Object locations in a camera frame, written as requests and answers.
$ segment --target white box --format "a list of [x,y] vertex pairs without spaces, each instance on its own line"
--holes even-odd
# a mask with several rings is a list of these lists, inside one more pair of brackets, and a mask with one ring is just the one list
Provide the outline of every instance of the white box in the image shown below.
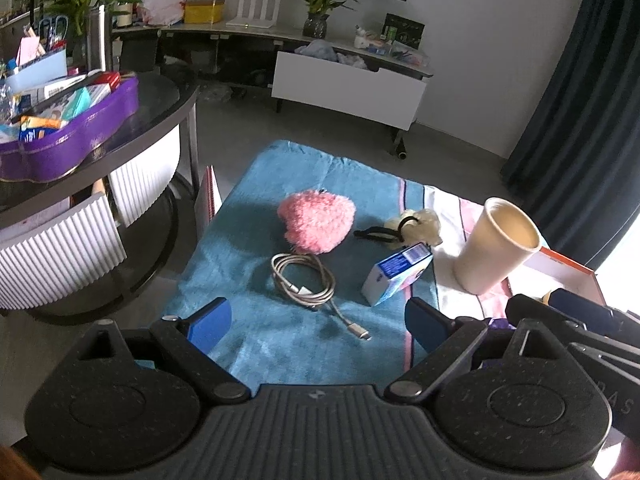
[[380,68],[362,68],[279,52],[271,96],[328,108],[408,130],[427,83]]
[[415,244],[376,263],[362,285],[362,295],[371,306],[382,303],[411,285],[429,267],[433,254],[423,244]]

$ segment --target white paper cup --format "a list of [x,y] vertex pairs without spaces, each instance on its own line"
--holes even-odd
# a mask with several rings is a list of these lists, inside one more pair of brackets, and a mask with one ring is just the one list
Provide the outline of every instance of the white paper cup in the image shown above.
[[453,273],[467,292],[484,294],[541,246],[540,231],[520,208],[501,198],[489,198],[453,262]]

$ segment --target white drawer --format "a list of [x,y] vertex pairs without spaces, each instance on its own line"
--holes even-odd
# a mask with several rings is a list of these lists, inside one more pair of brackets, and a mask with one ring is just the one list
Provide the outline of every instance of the white drawer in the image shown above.
[[104,193],[0,244],[0,308],[60,300],[126,257]]
[[420,79],[384,68],[370,72],[279,52],[271,95],[408,130],[425,88]]

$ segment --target purple tray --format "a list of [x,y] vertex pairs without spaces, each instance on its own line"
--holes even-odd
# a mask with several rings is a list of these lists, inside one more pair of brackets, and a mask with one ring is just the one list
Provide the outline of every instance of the purple tray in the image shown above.
[[138,80],[127,79],[97,105],[43,139],[0,144],[0,180],[51,182],[71,173],[138,110]]

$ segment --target small figurine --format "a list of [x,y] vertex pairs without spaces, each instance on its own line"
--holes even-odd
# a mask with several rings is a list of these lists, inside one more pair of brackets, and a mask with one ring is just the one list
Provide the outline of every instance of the small figurine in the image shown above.
[[367,48],[369,40],[367,39],[367,31],[359,25],[356,25],[356,38],[353,40],[355,48]]

